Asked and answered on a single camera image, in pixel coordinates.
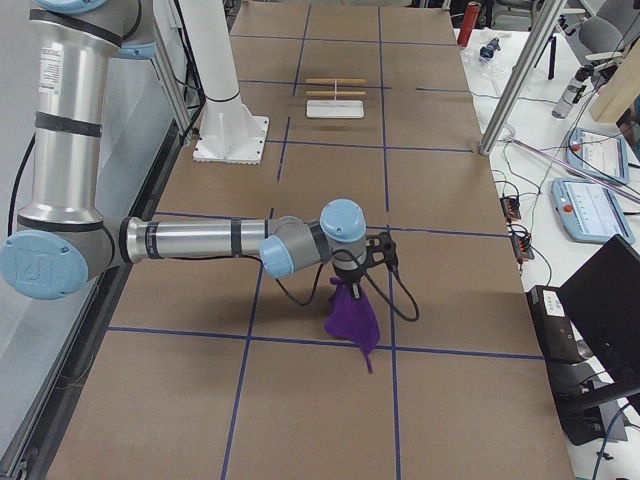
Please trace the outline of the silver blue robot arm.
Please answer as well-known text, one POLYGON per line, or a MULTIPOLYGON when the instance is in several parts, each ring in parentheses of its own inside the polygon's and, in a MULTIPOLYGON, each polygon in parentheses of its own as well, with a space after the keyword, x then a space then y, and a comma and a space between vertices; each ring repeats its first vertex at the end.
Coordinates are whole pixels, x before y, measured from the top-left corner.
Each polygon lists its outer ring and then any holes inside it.
POLYGON ((176 5, 198 80, 200 109, 189 113, 176 88, 150 1, 35 1, 30 23, 41 41, 39 105, 25 159, 34 164, 29 203, 1 248, 1 274, 22 295, 68 296, 109 269, 144 259, 252 258, 279 279, 331 264, 353 299, 363 295, 372 247, 361 207, 329 202, 316 221, 277 219, 192 222, 104 216, 95 205, 103 106, 112 59, 149 59, 173 107, 142 189, 162 185, 178 151, 198 136, 197 158, 256 164, 269 121, 243 103, 224 7, 176 5))

